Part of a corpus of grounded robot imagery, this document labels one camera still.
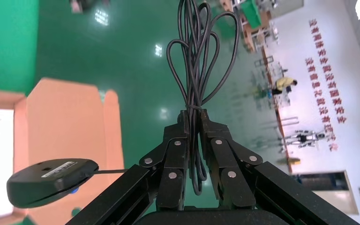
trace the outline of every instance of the metal rivet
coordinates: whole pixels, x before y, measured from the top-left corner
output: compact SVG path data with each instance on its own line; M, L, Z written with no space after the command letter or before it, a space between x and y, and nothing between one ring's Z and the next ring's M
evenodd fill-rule
M171 172L170 174L169 174L169 178L170 179L175 179L177 177L177 174L175 173L175 172Z
M234 171L230 171L230 172L228 172L228 176L231 178L234 178L237 176L237 174Z
M146 158L146 159L144 160L144 163L145 163L145 164L150 164L150 163L152 163L152 159L151 159L151 158Z

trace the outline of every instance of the person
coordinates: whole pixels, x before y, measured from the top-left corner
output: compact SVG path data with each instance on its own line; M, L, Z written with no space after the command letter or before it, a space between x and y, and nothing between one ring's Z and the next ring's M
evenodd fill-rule
M291 85L296 86L297 81L290 77L281 77L275 82L275 89L272 89L272 95L279 95L282 94L283 89L290 87Z

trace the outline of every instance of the electrical cable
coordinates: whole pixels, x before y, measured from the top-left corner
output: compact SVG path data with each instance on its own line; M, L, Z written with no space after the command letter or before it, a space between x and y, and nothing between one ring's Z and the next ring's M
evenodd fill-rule
M206 23L201 24L200 13L206 10ZM169 68L173 73L174 79L178 84L181 95L186 103L186 108L189 118L190 127L190 152L189 152L189 176L192 181L193 189L196 195L202 192L202 181L207 179L205 167L203 166L202 159L198 149L198 120L197 116L200 113L201 106L209 101L219 89L223 86L228 78L237 55L238 42L239 42L239 27L240 22L237 16L232 12L223 12L215 16L211 20L211 9L208 3L204 2L197 7L194 0L180 0L177 11L177 22L179 30L179 39L172 40L166 49L167 61ZM230 65L228 66L223 78L220 80L216 88L204 99L206 86L208 84L209 76L212 72L213 66L216 63L220 51L220 42L218 35L212 31L212 27L223 16L230 16L235 21L235 39L234 49ZM207 61L209 55L210 37L213 37L216 42L216 49L212 61L207 68ZM173 44L180 44L183 52L183 58L186 68L186 89L184 88L179 75L174 69L170 50ZM203 51L202 67L200 67L200 57Z

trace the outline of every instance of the yellow shirt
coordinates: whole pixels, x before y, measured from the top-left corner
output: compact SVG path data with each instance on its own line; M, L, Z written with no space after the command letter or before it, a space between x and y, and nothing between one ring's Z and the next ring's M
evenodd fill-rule
M292 78L282 77L282 78L279 78L275 82L275 84L276 84L278 90L283 90L284 88L289 87L293 81L294 81L294 79L292 79Z

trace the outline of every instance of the window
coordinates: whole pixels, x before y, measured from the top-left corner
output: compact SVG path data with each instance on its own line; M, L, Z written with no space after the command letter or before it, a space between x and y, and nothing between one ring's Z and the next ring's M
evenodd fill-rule
M360 20L360 0L357 0L357 4L355 4L355 12L357 13L358 20Z

